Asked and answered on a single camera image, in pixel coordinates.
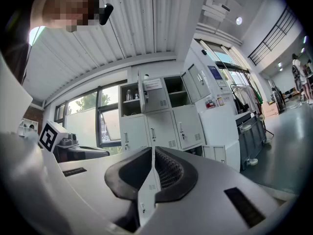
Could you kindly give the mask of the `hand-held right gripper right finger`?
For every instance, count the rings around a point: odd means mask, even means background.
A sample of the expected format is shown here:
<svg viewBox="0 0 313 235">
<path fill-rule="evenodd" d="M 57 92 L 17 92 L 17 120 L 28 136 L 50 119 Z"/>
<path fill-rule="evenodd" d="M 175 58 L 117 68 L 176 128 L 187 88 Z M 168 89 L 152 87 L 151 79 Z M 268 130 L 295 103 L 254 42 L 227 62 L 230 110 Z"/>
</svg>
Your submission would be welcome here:
<svg viewBox="0 0 313 235">
<path fill-rule="evenodd" d="M 197 155 L 155 148 L 161 190 L 143 235 L 265 234 L 279 209 L 264 189 L 231 167 Z"/>
</svg>

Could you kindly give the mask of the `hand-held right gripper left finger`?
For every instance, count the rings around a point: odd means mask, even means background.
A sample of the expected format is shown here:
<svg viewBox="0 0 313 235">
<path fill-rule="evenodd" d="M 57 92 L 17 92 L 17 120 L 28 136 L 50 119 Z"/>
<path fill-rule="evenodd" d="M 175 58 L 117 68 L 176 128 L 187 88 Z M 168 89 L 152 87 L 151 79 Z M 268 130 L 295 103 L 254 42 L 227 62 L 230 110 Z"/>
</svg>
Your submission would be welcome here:
<svg viewBox="0 0 313 235">
<path fill-rule="evenodd" d="M 138 193 L 152 169 L 152 148 L 59 163 L 73 189 L 114 224 L 138 220 Z"/>
</svg>

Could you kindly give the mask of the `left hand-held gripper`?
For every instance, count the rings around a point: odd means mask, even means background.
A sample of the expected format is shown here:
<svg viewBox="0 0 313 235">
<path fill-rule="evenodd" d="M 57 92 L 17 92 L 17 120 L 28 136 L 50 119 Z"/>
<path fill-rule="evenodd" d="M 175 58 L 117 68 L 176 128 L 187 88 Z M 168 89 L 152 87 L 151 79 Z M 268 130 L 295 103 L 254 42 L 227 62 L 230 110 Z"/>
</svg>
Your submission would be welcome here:
<svg viewBox="0 0 313 235">
<path fill-rule="evenodd" d="M 48 120 L 40 135 L 39 145 L 45 155 L 55 158 L 57 163 L 90 160 L 107 157 L 110 152 L 97 147 L 79 145 L 74 133 L 69 133 L 56 122 Z"/>
</svg>

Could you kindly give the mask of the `grey metal locker cabinet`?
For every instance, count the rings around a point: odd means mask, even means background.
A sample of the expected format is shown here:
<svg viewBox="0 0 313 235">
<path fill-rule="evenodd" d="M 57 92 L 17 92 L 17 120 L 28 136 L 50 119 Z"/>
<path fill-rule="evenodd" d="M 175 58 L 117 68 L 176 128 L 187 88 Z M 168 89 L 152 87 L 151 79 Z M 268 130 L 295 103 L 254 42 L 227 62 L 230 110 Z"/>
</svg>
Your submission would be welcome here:
<svg viewBox="0 0 313 235">
<path fill-rule="evenodd" d="M 119 87 L 119 124 L 123 151 L 157 146 L 202 155 L 204 134 L 196 106 L 180 75 L 160 77 L 163 88 L 147 91 L 147 113 L 141 113 L 138 83 Z M 126 100 L 127 90 L 133 99 Z"/>
</svg>

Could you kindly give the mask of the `black framed window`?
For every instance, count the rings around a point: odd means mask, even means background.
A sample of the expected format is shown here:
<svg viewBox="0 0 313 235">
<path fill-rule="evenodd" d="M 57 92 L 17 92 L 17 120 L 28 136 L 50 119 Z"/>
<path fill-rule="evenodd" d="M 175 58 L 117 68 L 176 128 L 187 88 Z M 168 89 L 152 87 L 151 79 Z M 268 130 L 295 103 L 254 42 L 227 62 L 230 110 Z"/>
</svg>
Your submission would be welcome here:
<svg viewBox="0 0 313 235">
<path fill-rule="evenodd" d="M 80 145 L 121 152 L 118 86 L 100 88 L 56 107 L 54 121 L 74 133 Z"/>
</svg>

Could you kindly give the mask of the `white open shelf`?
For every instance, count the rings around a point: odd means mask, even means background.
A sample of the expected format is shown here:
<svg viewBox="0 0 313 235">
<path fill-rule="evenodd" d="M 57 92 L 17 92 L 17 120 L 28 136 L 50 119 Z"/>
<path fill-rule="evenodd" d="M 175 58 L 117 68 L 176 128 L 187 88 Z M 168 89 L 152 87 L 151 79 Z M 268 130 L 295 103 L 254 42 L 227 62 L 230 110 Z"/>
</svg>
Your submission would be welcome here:
<svg viewBox="0 0 313 235">
<path fill-rule="evenodd" d="M 34 125 L 34 131 L 38 133 L 38 122 L 30 119 L 22 118 L 17 129 L 17 134 L 24 137 L 29 132 L 29 126 Z"/>
</svg>

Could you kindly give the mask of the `grey wheeled cart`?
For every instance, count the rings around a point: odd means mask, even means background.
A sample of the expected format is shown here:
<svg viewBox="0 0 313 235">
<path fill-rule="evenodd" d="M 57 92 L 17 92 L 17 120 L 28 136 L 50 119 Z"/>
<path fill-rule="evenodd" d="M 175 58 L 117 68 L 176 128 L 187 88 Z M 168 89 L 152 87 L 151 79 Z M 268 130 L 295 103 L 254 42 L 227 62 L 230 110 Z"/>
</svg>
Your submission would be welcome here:
<svg viewBox="0 0 313 235">
<path fill-rule="evenodd" d="M 250 112 L 236 115 L 239 134 L 241 170 L 251 165 L 250 160 L 256 159 L 263 149 L 266 140 L 266 129 L 262 115 L 251 116 Z"/>
</svg>

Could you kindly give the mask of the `white paper notice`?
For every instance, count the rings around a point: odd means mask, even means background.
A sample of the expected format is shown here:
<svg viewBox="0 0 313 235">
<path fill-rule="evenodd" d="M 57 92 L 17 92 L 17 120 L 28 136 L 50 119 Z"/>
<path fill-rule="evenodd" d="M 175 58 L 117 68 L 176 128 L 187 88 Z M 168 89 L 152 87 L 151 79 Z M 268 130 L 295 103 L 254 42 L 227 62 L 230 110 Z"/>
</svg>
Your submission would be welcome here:
<svg viewBox="0 0 313 235">
<path fill-rule="evenodd" d="M 151 90 L 163 88 L 163 84 L 160 78 L 152 79 L 152 80 L 145 80 L 143 81 L 143 85 L 144 85 L 145 91 L 151 91 Z"/>
</svg>

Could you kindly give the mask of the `clothes rack with garments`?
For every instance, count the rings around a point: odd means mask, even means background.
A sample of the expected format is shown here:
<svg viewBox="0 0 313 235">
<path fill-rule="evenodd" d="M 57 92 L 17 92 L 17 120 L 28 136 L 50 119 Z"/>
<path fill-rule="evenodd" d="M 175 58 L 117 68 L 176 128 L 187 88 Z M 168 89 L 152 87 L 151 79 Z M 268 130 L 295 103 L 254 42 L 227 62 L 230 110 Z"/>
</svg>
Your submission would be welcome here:
<svg viewBox="0 0 313 235">
<path fill-rule="evenodd" d="M 244 84 L 231 84 L 230 88 L 235 96 L 235 99 L 237 100 L 237 105 L 239 107 L 242 106 L 242 111 L 245 110 L 256 115 L 261 113 L 259 99 L 255 90 L 251 86 Z"/>
</svg>

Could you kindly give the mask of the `cardboard box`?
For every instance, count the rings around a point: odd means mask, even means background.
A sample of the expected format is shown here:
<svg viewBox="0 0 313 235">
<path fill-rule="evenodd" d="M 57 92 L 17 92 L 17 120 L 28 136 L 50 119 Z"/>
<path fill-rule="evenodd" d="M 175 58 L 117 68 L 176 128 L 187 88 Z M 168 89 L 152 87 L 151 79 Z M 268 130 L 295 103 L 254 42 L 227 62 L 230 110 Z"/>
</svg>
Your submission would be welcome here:
<svg viewBox="0 0 313 235">
<path fill-rule="evenodd" d="M 265 118 L 274 117 L 279 115 L 279 110 L 276 102 L 263 102 L 262 112 Z"/>
</svg>

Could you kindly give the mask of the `glass entrance door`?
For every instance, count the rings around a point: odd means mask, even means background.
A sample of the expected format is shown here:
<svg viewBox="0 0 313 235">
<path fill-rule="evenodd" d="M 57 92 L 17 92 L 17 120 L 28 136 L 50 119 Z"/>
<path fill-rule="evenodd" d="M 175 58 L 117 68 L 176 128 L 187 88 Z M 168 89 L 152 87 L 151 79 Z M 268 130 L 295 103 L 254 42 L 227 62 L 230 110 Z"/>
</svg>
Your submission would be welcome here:
<svg viewBox="0 0 313 235">
<path fill-rule="evenodd" d="M 238 59 L 229 52 L 229 49 L 223 45 L 204 40 L 198 40 L 198 43 L 216 63 L 228 85 L 251 85 L 248 77 L 249 72 L 245 67 L 240 66 Z"/>
</svg>

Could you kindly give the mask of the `standing floor fan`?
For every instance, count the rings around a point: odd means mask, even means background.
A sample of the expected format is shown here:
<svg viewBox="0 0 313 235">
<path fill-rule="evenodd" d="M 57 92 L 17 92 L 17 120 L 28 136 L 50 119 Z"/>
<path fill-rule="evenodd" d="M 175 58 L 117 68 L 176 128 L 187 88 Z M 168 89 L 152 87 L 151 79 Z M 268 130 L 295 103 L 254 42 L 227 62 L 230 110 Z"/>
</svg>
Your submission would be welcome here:
<svg viewBox="0 0 313 235">
<path fill-rule="evenodd" d="M 281 113 L 285 110 L 285 103 L 282 97 L 281 91 L 276 87 L 272 87 L 271 99 L 276 102 L 278 113 Z"/>
</svg>

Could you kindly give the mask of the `black balcony railing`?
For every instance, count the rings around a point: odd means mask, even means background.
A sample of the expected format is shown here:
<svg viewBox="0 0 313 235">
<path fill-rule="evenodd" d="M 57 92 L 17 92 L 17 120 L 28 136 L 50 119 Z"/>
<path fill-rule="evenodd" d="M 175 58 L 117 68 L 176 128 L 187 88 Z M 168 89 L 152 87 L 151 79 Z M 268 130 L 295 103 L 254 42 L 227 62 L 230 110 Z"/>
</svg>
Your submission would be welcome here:
<svg viewBox="0 0 313 235">
<path fill-rule="evenodd" d="M 268 54 L 273 52 L 274 48 L 282 41 L 293 27 L 297 18 L 294 12 L 286 5 L 283 13 L 274 24 L 269 33 L 261 41 L 261 43 L 248 56 L 251 62 L 257 66 Z"/>
</svg>

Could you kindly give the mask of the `white ceiling air conditioner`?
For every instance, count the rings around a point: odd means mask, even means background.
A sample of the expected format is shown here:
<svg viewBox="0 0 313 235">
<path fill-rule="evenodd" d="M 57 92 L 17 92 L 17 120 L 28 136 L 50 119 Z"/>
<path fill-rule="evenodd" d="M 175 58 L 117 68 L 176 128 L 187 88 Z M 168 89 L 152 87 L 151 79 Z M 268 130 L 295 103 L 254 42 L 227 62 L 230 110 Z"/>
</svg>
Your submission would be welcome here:
<svg viewBox="0 0 313 235">
<path fill-rule="evenodd" d="M 219 22 L 223 22 L 230 12 L 230 9 L 226 5 L 219 3 L 216 0 L 206 0 L 205 4 L 202 6 L 202 10 L 206 17 Z"/>
</svg>

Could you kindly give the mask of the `blue wall poster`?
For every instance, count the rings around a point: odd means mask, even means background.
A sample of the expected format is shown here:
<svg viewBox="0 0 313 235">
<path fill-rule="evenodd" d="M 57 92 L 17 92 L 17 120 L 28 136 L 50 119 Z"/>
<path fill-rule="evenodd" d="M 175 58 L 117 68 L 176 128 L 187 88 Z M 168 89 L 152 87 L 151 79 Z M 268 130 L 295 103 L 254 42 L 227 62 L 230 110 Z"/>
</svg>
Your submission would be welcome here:
<svg viewBox="0 0 313 235">
<path fill-rule="evenodd" d="M 216 80 L 222 80 L 219 70 L 215 66 L 207 66 Z"/>
</svg>

